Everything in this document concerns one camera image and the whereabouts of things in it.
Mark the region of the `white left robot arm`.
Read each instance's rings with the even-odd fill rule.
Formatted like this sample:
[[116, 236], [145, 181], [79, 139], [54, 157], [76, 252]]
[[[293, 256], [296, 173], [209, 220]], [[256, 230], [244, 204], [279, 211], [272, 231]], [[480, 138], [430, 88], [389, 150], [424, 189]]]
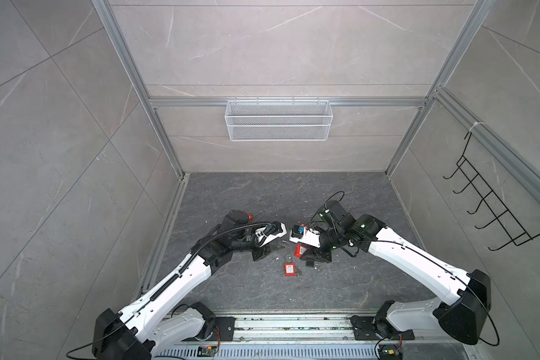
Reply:
[[94, 327], [92, 355], [96, 359], [153, 359], [187, 339], [215, 335], [215, 314], [196, 302], [183, 312], [176, 306], [195, 287], [231, 261], [235, 252], [248, 251], [253, 260], [267, 256], [273, 240], [284, 236], [279, 221], [254, 222], [240, 210], [230, 211], [163, 280], [118, 312], [105, 310]]

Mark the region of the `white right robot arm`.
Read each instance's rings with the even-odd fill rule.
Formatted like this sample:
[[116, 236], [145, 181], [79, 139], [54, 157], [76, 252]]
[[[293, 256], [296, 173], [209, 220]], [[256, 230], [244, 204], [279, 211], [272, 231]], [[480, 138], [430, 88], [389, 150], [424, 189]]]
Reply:
[[369, 214], [353, 217], [337, 200], [317, 212], [318, 219], [292, 227], [289, 239], [304, 261], [330, 263], [335, 249], [357, 248], [397, 267], [429, 289], [424, 301], [385, 301], [372, 320], [381, 339], [411, 331], [442, 332], [475, 345], [491, 320], [491, 279], [478, 269], [468, 272], [427, 253]]

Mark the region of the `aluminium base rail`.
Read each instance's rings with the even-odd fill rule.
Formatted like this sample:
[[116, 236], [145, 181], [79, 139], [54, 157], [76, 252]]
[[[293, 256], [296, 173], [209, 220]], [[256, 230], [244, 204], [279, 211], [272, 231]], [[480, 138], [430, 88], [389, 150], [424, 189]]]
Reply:
[[235, 317], [233, 341], [223, 344], [373, 344], [356, 340], [350, 318], [376, 317], [377, 310], [216, 310], [217, 317]]

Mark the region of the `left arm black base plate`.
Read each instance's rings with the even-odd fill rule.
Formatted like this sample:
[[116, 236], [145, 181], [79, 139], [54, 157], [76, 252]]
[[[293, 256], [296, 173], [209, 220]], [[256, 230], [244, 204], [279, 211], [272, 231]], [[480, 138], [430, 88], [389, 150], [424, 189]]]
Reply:
[[233, 341], [236, 318], [233, 316], [217, 317], [214, 321], [214, 327], [220, 331], [221, 341]]

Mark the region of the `aluminium frame left rail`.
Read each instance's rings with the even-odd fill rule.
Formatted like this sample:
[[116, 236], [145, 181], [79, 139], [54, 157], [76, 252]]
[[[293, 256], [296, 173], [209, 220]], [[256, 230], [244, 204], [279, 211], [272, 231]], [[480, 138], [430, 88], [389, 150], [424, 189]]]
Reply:
[[189, 179], [189, 174], [183, 175], [175, 187], [175, 191], [169, 201], [168, 207], [166, 208], [166, 214], [164, 216], [160, 232], [157, 234], [156, 242], [151, 249], [150, 257], [148, 258], [144, 273], [140, 279], [138, 288], [134, 292], [134, 297], [132, 298], [133, 301], [140, 299], [158, 282], [157, 278], [159, 269], [166, 252]]

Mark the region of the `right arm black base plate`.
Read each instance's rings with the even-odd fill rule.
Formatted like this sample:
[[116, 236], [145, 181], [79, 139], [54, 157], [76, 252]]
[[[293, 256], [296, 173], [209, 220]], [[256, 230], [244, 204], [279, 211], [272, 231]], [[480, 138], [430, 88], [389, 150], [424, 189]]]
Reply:
[[354, 337], [357, 341], [391, 340], [413, 341], [413, 330], [398, 331], [384, 319], [375, 316], [353, 315], [349, 318]]

